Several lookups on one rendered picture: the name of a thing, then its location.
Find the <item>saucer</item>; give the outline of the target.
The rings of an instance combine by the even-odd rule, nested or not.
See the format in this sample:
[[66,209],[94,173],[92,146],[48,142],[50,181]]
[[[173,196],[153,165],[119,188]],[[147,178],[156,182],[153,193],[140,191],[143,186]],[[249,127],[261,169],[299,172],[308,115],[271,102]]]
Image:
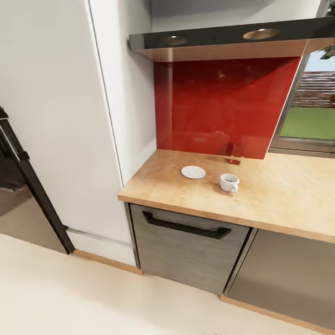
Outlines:
[[202,178],[206,174],[205,170],[198,166],[184,167],[181,170],[181,173],[188,178],[194,178],[194,179]]

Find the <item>coffee cup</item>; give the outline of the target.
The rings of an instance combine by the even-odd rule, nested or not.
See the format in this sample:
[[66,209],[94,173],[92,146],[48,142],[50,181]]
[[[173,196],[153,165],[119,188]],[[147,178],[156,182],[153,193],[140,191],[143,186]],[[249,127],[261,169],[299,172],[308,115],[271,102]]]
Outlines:
[[220,176],[221,188],[226,192],[232,192],[233,194],[238,191],[239,178],[233,174],[222,174]]

